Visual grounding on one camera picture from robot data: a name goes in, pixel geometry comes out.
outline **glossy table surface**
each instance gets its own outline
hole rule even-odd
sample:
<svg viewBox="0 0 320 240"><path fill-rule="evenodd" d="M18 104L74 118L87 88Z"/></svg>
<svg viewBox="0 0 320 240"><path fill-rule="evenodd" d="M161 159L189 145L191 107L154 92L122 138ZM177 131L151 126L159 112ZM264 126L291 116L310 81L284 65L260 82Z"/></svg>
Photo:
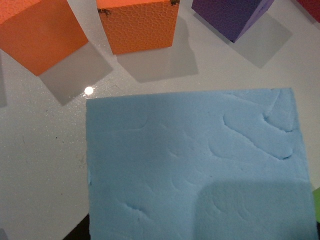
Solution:
<svg viewBox="0 0 320 240"><path fill-rule="evenodd" d="M118 56L95 1L68 2L90 43L39 77L0 51L0 239L62 240L88 214L88 98L293 88L320 187L320 23L295 0L276 0L235 44L183 0L172 47Z"/></svg>

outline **green object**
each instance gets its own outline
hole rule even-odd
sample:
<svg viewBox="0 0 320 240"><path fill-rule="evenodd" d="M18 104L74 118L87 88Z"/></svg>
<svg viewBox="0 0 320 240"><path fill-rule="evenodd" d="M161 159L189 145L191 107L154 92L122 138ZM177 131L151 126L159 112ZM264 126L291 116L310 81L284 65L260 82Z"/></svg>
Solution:
<svg viewBox="0 0 320 240"><path fill-rule="evenodd" d="M315 217L318 223L320 223L320 187L313 191L314 205L315 205Z"/></svg>

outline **orange cube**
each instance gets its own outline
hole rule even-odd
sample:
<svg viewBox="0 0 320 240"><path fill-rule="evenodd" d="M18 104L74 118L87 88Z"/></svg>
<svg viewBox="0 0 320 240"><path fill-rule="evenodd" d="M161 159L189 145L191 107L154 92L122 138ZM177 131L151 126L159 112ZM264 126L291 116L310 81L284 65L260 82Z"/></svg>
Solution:
<svg viewBox="0 0 320 240"><path fill-rule="evenodd" d="M87 42L67 0L0 0L0 48L36 76Z"/></svg>
<svg viewBox="0 0 320 240"><path fill-rule="evenodd" d="M96 0L113 54L171 47L179 0Z"/></svg>

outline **purple foam cube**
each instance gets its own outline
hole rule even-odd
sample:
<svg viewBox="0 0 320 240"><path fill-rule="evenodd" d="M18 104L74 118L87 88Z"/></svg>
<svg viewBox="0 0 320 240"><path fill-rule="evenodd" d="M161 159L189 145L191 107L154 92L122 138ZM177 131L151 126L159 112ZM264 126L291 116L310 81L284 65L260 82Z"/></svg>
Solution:
<svg viewBox="0 0 320 240"><path fill-rule="evenodd" d="M274 0L193 0L192 9L234 43L273 2Z"/></svg>

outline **foam block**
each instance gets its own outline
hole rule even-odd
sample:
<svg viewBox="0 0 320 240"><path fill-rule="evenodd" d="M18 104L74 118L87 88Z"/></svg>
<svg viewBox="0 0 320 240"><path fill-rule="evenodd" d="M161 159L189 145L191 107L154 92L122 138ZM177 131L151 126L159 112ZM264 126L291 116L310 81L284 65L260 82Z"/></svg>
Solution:
<svg viewBox="0 0 320 240"><path fill-rule="evenodd" d="M297 0L298 3L320 23L320 1L319 0Z"/></svg>
<svg viewBox="0 0 320 240"><path fill-rule="evenodd" d="M171 47L179 0L96 0L113 54Z"/></svg>
<svg viewBox="0 0 320 240"><path fill-rule="evenodd" d="M320 223L320 188L313 191L315 216L316 220Z"/></svg>
<svg viewBox="0 0 320 240"><path fill-rule="evenodd" d="M89 99L92 240L316 240L291 89Z"/></svg>
<svg viewBox="0 0 320 240"><path fill-rule="evenodd" d="M192 9L234 43L273 2L274 0L193 0Z"/></svg>
<svg viewBox="0 0 320 240"><path fill-rule="evenodd" d="M0 48L39 76L88 42L67 0L0 0Z"/></svg>

